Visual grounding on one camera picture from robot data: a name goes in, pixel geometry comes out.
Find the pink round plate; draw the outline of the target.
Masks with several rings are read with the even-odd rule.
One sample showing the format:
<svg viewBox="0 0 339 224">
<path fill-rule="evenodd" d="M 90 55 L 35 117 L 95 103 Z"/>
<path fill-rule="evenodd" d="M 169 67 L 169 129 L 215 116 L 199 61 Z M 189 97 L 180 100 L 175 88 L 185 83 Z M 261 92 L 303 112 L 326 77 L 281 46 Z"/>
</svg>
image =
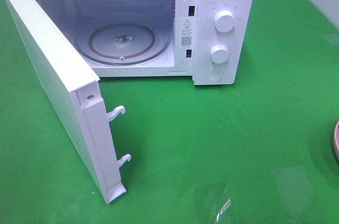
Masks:
<svg viewBox="0 0 339 224">
<path fill-rule="evenodd" d="M 334 135 L 333 135 L 333 149 L 336 155 L 337 160 L 339 160 L 339 122 L 337 122 L 335 129 L 334 129 Z"/>
</svg>

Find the clear tape patch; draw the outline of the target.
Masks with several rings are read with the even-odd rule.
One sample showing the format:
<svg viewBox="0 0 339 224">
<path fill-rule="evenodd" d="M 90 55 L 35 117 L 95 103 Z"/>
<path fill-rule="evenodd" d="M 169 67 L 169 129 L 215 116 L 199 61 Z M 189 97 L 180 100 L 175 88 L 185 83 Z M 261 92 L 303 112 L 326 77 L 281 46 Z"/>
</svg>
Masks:
<svg viewBox="0 0 339 224">
<path fill-rule="evenodd" d="M 233 202 L 224 182 L 195 188 L 193 202 L 197 223 L 237 223 Z"/>
</svg>

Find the round white door button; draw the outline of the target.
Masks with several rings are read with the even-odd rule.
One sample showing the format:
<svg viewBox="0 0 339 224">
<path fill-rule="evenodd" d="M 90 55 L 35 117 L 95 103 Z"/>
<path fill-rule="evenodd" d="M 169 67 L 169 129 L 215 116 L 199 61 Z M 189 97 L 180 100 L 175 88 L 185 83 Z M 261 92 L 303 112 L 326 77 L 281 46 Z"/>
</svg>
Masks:
<svg viewBox="0 0 339 224">
<path fill-rule="evenodd" d="M 211 82 L 219 82 L 222 80 L 223 78 L 223 71 L 220 69 L 214 69 L 211 70 L 210 72 L 208 72 L 207 74 L 207 78 L 209 81 Z"/>
</svg>

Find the white microwave oven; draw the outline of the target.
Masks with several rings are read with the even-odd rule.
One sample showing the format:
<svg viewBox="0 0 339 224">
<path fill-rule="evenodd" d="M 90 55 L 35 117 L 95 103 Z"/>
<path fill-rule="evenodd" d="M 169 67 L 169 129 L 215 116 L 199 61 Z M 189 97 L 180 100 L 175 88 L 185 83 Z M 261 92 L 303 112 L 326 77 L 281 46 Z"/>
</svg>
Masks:
<svg viewBox="0 0 339 224">
<path fill-rule="evenodd" d="M 252 0 L 7 0 L 66 44 L 100 77 L 190 76 L 195 85 L 235 81 Z"/>
</svg>

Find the white microwave door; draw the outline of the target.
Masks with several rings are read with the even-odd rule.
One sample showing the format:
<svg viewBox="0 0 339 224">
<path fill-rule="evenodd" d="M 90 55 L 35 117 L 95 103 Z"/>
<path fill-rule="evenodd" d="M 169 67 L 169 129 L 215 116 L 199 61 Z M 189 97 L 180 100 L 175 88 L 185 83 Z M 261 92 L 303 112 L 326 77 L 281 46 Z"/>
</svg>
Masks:
<svg viewBox="0 0 339 224">
<path fill-rule="evenodd" d="M 109 123 L 124 106 L 105 107 L 99 77 L 35 0 L 6 0 L 38 79 L 106 203 L 122 195 Z"/>
</svg>

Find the white microwave knob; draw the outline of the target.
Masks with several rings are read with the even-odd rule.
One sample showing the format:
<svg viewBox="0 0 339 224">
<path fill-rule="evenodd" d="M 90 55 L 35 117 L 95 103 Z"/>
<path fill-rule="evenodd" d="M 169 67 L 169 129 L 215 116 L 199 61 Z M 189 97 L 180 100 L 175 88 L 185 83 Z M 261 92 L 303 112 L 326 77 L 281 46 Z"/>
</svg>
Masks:
<svg viewBox="0 0 339 224">
<path fill-rule="evenodd" d="M 230 10 L 219 11 L 214 18 L 215 28 L 221 32 L 226 33 L 235 27 L 235 16 Z"/>
<path fill-rule="evenodd" d="M 210 57 L 213 63 L 223 64 L 229 58 L 229 48 L 221 44 L 215 45 L 210 49 Z"/>
</svg>

